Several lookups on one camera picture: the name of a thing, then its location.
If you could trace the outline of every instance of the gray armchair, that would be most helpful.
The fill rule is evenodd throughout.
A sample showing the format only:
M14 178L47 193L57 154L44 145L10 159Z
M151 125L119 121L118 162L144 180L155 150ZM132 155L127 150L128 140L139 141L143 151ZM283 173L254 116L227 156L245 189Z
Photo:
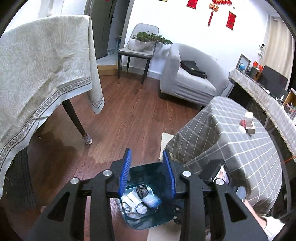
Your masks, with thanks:
M207 73L207 79L190 75L180 67L181 60L195 61L197 67ZM162 93L207 105L215 96L227 96L231 86L213 57L188 45L172 44L160 78Z

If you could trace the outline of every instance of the white planter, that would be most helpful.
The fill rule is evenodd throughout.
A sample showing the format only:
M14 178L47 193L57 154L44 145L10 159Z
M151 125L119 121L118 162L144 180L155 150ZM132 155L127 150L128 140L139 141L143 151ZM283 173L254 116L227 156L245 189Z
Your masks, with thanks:
M128 48L130 50L140 51L140 52L143 52L145 50L152 51L154 46L155 46L155 42L145 43L145 42L139 41L137 39L132 39L132 38L129 39L129 44L128 44Z

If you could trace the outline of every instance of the metal screw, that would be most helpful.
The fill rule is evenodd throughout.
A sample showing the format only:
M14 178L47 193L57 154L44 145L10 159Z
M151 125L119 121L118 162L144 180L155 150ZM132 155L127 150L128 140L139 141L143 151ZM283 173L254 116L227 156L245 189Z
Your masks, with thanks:
M216 179L216 183L219 185L219 186L222 186L224 184L224 181L220 178Z
M182 172L182 174L185 177L190 177L191 176L191 172L190 171L184 171L184 172Z
M72 184L77 184L79 182L79 179L77 177L74 177L70 181Z
M111 170L105 170L105 171L103 171L103 175L106 176L106 177L111 176L111 174L112 174L112 171Z

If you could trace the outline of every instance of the globe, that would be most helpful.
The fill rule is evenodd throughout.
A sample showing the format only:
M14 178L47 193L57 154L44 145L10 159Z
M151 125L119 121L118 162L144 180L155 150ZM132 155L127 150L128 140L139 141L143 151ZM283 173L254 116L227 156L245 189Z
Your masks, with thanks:
M245 67L245 65L244 65L243 63L241 63L241 64L239 65L239 69L240 69L241 71L244 71L244 70L246 69L246 67Z

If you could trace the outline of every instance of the curtain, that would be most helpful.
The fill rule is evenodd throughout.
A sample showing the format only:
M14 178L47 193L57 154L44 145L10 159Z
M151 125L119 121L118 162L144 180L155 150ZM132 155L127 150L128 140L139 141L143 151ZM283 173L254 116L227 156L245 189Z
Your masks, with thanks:
M288 89L294 60L295 40L281 18L268 17L265 35L266 48L261 64L288 79Z

